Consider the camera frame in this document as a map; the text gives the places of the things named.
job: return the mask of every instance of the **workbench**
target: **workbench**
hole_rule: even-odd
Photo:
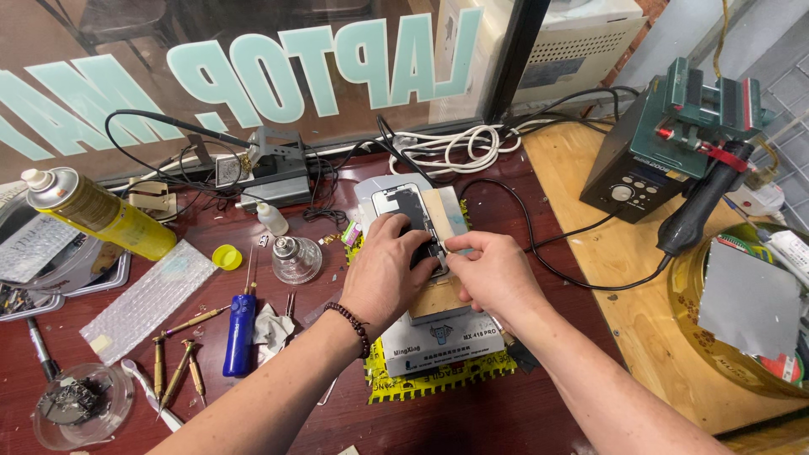
[[[335,207],[346,210],[349,216],[356,215],[354,185],[368,177],[385,173],[388,173],[386,155],[353,158],[340,171]],[[561,233],[525,151],[504,154],[484,172],[461,176],[454,186],[460,189],[464,182],[484,176],[508,182],[522,196],[531,213],[537,237]],[[188,202],[195,196],[195,191],[180,192],[182,202]],[[503,188],[478,184],[471,187],[465,196],[475,229],[511,234],[521,245],[528,245],[523,212]],[[255,215],[236,210],[232,202],[225,211],[217,211],[216,207],[202,210],[207,200],[206,196],[200,196],[172,224],[172,229],[178,238],[186,239],[208,257],[219,245],[231,244],[243,252],[245,261],[236,270],[214,272],[161,324],[161,328],[185,322],[203,308],[210,311],[229,304],[231,297],[244,288],[250,245],[265,233]],[[304,208],[292,206],[281,210],[290,224],[289,235],[317,240],[336,231],[334,222],[329,219],[304,222],[301,219]],[[339,290],[345,280],[347,267],[342,244],[336,241],[321,249],[324,255],[322,271],[315,280],[296,287],[294,318],[299,323]],[[276,313],[283,314],[291,286],[275,278],[270,248],[258,248],[256,251],[258,306],[270,303]],[[570,247],[565,242],[550,245],[545,255],[564,273],[582,278]],[[127,286],[135,283],[151,266],[152,263],[135,258]],[[532,267],[545,294],[559,313],[620,362],[621,356],[592,293],[565,285],[536,261],[532,260]],[[70,298],[62,309],[37,318],[42,337],[60,367],[99,362],[79,335],[79,330],[124,289],[121,287]],[[202,334],[196,337],[201,344],[197,358],[208,390],[208,403],[211,403],[239,380],[222,377],[228,314],[224,313],[201,325],[203,328],[197,332]],[[30,418],[44,390],[45,380],[28,337],[28,327],[25,321],[9,322],[2,325],[2,333],[0,451],[14,455],[48,453],[34,437]],[[148,376],[153,372],[155,361],[155,349],[150,339],[157,333],[155,331],[126,356],[140,364],[142,372],[148,373]],[[183,332],[166,341],[169,374],[180,362],[183,353],[180,340],[186,336],[192,336],[192,333]],[[594,386],[598,384],[597,373],[593,372],[591,378]],[[134,387],[132,408],[126,421],[114,433],[115,440],[79,450],[87,450],[92,455],[141,454],[169,436],[166,425],[162,421],[155,422],[155,412],[146,403],[140,386],[136,384]],[[340,375],[326,405],[317,406],[312,411],[290,453],[336,455],[354,444],[362,455],[428,452],[499,454],[521,453],[527,448],[542,453],[568,455],[587,446],[581,429],[543,368],[536,368],[530,375],[518,370],[513,375],[478,381],[403,402],[367,405],[370,394],[371,388],[364,381],[362,361],[357,360]],[[190,377],[184,379],[170,409],[184,421],[202,410]],[[250,419],[250,416],[245,415],[244,418]],[[223,428],[222,432],[227,432],[227,428]]]
[[[565,232],[606,214],[580,202],[604,135],[579,124],[554,125],[525,138],[525,149],[553,212]],[[656,249],[661,222],[682,204],[677,197],[637,224],[611,219],[569,238],[587,281],[620,286],[651,274],[663,252]],[[720,203],[705,225],[705,237],[741,223]],[[777,399],[753,393],[710,367],[688,344],[668,303],[669,270],[626,291],[593,291],[632,375],[655,395],[711,434],[809,406],[800,398]]]
[[[525,150],[503,154],[484,172],[463,175],[453,185],[457,190],[465,182],[480,177],[507,181],[528,208],[536,239],[555,236],[563,232],[562,228],[569,231],[604,217],[598,210],[578,202],[578,193],[601,138],[579,125],[554,126],[528,137]],[[387,167],[386,155],[353,158],[341,169],[335,207],[346,210],[349,217],[356,215],[353,186],[370,176],[388,173]],[[194,191],[180,192],[182,202],[190,202],[195,196]],[[528,245],[523,212],[502,188],[478,184],[471,187],[465,197],[474,229],[510,234],[521,245]],[[223,244],[234,245],[246,253],[265,233],[255,215],[235,209],[232,202],[225,210],[215,206],[203,209],[207,202],[207,197],[199,197],[170,225],[178,238],[186,239],[206,256]],[[290,223],[289,235],[316,240],[336,231],[329,219],[304,222],[301,219],[303,208],[305,206],[292,206],[281,210]],[[654,234],[659,221],[671,210],[671,204],[666,205],[634,226],[612,220],[593,232],[574,236],[569,243],[558,241],[545,245],[541,253],[562,273],[575,279],[586,276],[598,284],[627,283],[648,275],[656,266],[659,252],[654,249]],[[720,209],[706,231],[735,221],[730,212]],[[347,267],[342,245],[333,242],[321,249],[324,254],[322,271],[315,280],[296,287],[294,318],[299,323],[339,290],[345,280]],[[270,249],[256,251],[258,306],[269,303],[276,313],[283,313],[291,286],[275,278]],[[545,295],[563,317],[613,359],[625,362],[646,387],[709,432],[725,431],[807,405],[803,400],[760,397],[734,385],[704,364],[690,351],[691,347],[671,317],[663,276],[615,295],[593,293],[569,285],[534,259],[529,261]],[[125,287],[70,298],[62,309],[37,318],[50,354],[62,368],[99,361],[78,331],[151,266],[152,263],[135,258]],[[229,272],[214,272],[161,328],[187,321],[203,309],[227,305],[234,294],[241,292],[245,274],[244,265]],[[238,382],[238,379],[222,377],[221,373],[227,329],[225,313],[202,323],[197,330],[196,339],[201,344],[197,357],[209,402]],[[15,455],[47,453],[34,437],[30,417],[44,390],[44,377],[28,337],[28,328],[24,321],[15,321],[4,324],[2,332],[5,345],[0,353],[2,449]],[[154,346],[150,338],[157,333],[156,330],[126,356],[139,363],[142,372],[149,376],[154,365]],[[184,336],[178,335],[166,342],[169,374],[182,356],[182,338]],[[590,379],[597,387],[598,372],[592,372]],[[513,375],[403,402],[367,405],[370,391],[364,381],[362,361],[357,360],[340,375],[328,403],[312,411],[290,453],[337,454],[353,444],[362,455],[438,451],[522,453],[526,450],[568,455],[581,453],[588,446],[542,368],[530,375],[518,370]],[[184,421],[201,411],[190,378],[185,378],[171,409]],[[162,421],[155,422],[155,412],[146,403],[140,386],[135,384],[132,409],[114,433],[114,440],[79,450],[93,455],[139,454],[169,434]]]

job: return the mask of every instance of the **red clamp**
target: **red clamp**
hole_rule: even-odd
[[[719,147],[713,146],[707,142],[703,142],[698,148],[702,154],[708,155],[711,158],[716,158],[719,161],[722,161],[724,164],[732,167],[736,170],[736,172],[744,172],[748,170],[748,162],[744,161],[743,159],[737,158],[730,152],[724,151]]]

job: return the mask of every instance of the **red wooden desk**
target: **red wooden desk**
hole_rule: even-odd
[[[352,190],[357,182],[370,176],[388,172],[388,157],[373,155],[351,160],[340,172],[337,188],[337,208],[349,216],[356,213],[356,199]],[[497,163],[483,172],[462,176],[455,183],[459,190],[465,181],[479,177],[502,180],[523,198],[534,223],[537,240],[561,233],[559,224],[524,151],[500,155]],[[188,201],[196,193],[184,194]],[[500,232],[514,236],[521,245],[527,245],[527,229],[523,212],[516,201],[501,188],[478,184],[465,195],[469,214],[475,229]],[[250,244],[255,244],[264,228],[255,215],[247,215],[230,203],[226,211],[216,208],[202,210],[207,197],[197,202],[175,221],[179,238],[185,238],[206,256],[222,244],[232,244],[245,258]],[[306,223],[301,218],[303,206],[282,209],[289,220],[290,234],[319,239],[335,232],[334,223],[319,219]],[[345,279],[344,249],[340,242],[322,247],[324,264],[318,277],[298,286],[295,317],[302,320],[309,312],[326,301],[342,287]],[[257,248],[259,253],[256,296],[259,306],[270,303],[276,313],[283,313],[290,286],[275,278],[269,248]],[[582,279],[578,265],[566,242],[543,247],[542,253],[557,268],[577,279]],[[602,318],[592,294],[582,288],[565,285],[561,279],[545,270],[535,259],[530,259],[536,279],[551,304],[568,321],[592,339],[614,359],[621,356]],[[135,283],[151,263],[136,258],[133,261],[129,284]],[[244,287],[246,269],[241,266],[230,272],[218,270],[162,325],[170,327],[190,319],[200,312],[221,308]],[[78,331],[118,297],[124,288],[103,291],[89,296],[68,299],[65,306],[54,313],[38,317],[40,331],[51,356],[62,368],[99,360]],[[236,379],[222,377],[222,362],[227,340],[228,316],[223,314],[202,324],[204,334],[197,338],[202,345],[198,359],[212,402],[224,394]],[[34,346],[28,337],[25,321],[0,325],[4,349],[0,354],[0,440],[2,452],[24,455],[47,453],[39,445],[32,430],[31,414],[44,389],[44,377]],[[180,340],[191,336],[191,330],[166,342],[167,372],[180,361],[183,347]],[[154,347],[148,338],[126,357],[136,360],[143,372],[152,373]],[[592,382],[598,387],[598,374],[593,372]],[[354,444],[362,455],[379,453],[560,453],[568,455],[582,447],[586,439],[562,402],[548,374],[535,369],[531,375],[517,372],[460,389],[405,402],[384,402],[366,405],[370,390],[363,379],[362,362],[356,361],[340,376],[331,398],[325,406],[317,406],[303,426],[291,453],[337,454]],[[200,412],[202,404],[190,378],[183,383],[172,411],[183,420]],[[222,428],[223,435],[227,428]],[[170,434],[166,425],[155,422],[155,412],[146,403],[140,388],[135,385],[135,396],[129,416],[115,432],[115,440],[98,444],[87,450],[92,455],[107,453],[144,453]]]

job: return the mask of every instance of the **yellow spray can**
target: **yellow spray can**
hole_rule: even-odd
[[[72,168],[28,169],[28,203],[88,235],[158,261],[174,248],[174,232]]]

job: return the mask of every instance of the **glass window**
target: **glass window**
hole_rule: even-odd
[[[0,15],[0,182],[31,167],[131,175],[104,119],[163,112],[309,145],[472,120],[490,94],[511,0],[35,0]],[[116,140],[159,164],[188,133],[132,116]]]

